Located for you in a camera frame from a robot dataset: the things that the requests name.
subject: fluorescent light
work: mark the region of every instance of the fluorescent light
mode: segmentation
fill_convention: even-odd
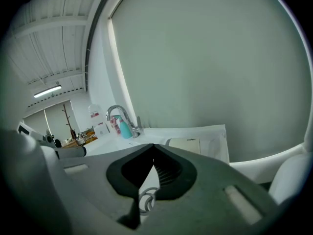
[[[56,90],[61,89],[61,88],[62,88],[61,85],[57,85],[57,86],[54,86],[54,87],[52,87],[50,89],[46,89],[43,92],[36,93],[34,95],[34,97],[39,97],[39,96],[45,95],[45,94],[47,94],[49,92],[53,92],[53,91],[56,91]]]

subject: chrome faucet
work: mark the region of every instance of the chrome faucet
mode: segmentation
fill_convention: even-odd
[[[108,110],[107,110],[107,121],[110,121],[111,120],[111,111],[114,110],[114,109],[119,109],[123,112],[125,118],[126,118],[126,121],[127,121],[127,124],[128,124],[128,127],[129,129],[131,130],[131,133],[133,135],[133,138],[137,138],[140,133],[141,133],[141,127],[138,127],[138,126],[135,126],[133,122],[131,122],[126,110],[124,107],[120,106],[120,105],[112,105]]]

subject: pink bottle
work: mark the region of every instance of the pink bottle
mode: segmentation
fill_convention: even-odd
[[[116,120],[117,119],[114,116],[111,116],[110,124],[111,124],[112,128],[115,129],[116,133],[120,136],[121,130],[118,127]]]

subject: wall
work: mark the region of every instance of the wall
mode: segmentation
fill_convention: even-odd
[[[68,120],[72,129],[75,130],[76,134],[79,133],[78,124],[70,101],[53,105],[45,109],[45,115],[51,134],[53,134],[55,139],[58,139],[59,141],[71,138],[70,127],[67,125],[67,118],[65,112],[63,112],[63,104],[65,105],[67,116],[69,117]]]
[[[45,136],[46,131],[48,130],[47,121],[45,119],[45,112],[44,110],[36,112],[29,117],[23,119],[24,124],[35,130],[36,132],[40,133],[41,135]]]
[[[0,128],[16,130],[24,117],[32,95],[9,66],[8,57],[2,48],[0,49],[0,78],[2,78],[0,83]]]
[[[114,81],[111,81],[111,88],[104,59],[101,29],[101,20],[99,20],[90,48],[87,90],[91,102],[93,104],[98,104],[103,111],[102,114],[104,114],[110,106],[115,104],[115,99],[112,91],[112,88],[114,89]]]
[[[71,97],[70,102],[79,130],[83,132],[91,128],[92,123],[88,112],[88,107],[91,105],[89,94],[75,94]]]
[[[226,124],[232,162],[303,142],[310,68],[277,0],[123,0],[112,22],[145,127]]]
[[[83,132],[86,129],[91,128],[92,124],[88,113],[88,107],[91,105],[91,101],[89,94],[83,91],[74,91],[60,96],[55,96],[54,98],[51,98],[47,101],[29,107],[24,114],[24,118],[31,116],[41,111],[42,109],[47,109],[53,105],[69,100],[72,104],[72,110],[74,112],[79,131]]]

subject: teal bottle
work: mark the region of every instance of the teal bottle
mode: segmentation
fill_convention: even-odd
[[[125,139],[131,138],[133,135],[128,127],[128,124],[124,122],[120,115],[115,115],[114,117],[119,119],[119,128],[121,129],[122,137]]]

